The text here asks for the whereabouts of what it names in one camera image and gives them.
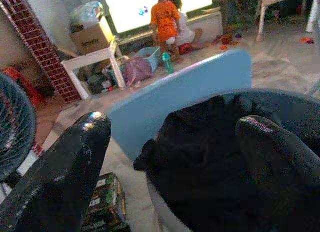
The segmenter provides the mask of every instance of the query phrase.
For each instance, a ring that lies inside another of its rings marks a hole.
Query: cardboard box
[[[115,173],[99,177],[81,232],[129,232],[126,200]]]
[[[70,34],[81,55],[109,47],[113,36],[104,16],[94,27]]]

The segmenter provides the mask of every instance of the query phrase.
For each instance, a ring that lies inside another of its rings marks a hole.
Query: orange shirt
[[[161,1],[151,10],[151,24],[158,29],[160,42],[167,41],[170,37],[177,36],[175,20],[180,19],[176,6],[170,1]]]

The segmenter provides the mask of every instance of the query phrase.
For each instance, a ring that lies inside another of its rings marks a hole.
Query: diaper
[[[167,43],[168,45],[172,45],[172,44],[174,44],[174,42],[175,42],[175,36],[170,37],[170,38],[166,41],[166,43]]]

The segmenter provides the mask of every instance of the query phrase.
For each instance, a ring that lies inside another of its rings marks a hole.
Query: wall
[[[37,62],[21,40],[3,10],[0,10],[0,69],[13,66],[24,73],[34,87],[50,87]]]
[[[28,0],[50,40],[58,45],[77,51],[69,37],[70,13],[64,0]]]
[[[70,14],[73,9],[82,5],[81,0],[63,0],[66,10]]]

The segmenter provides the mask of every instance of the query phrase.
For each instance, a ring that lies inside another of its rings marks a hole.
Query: child
[[[168,0],[168,1],[171,1],[176,6],[177,10],[181,10],[182,4],[183,4],[181,0]],[[180,12],[180,20],[179,20],[180,34],[176,38],[177,46],[189,44],[193,50],[200,50],[205,48],[206,46],[202,46],[198,44],[203,34],[203,30],[202,29],[196,29],[195,31],[190,30],[189,27],[187,26],[187,21],[188,21],[188,16],[185,13]]]
[[[163,52],[168,50],[168,45],[172,46],[173,60],[180,57],[179,48],[177,47],[176,37],[180,30],[180,14],[176,6],[165,0],[159,0],[158,4],[151,10],[151,25],[155,42],[160,43]]]

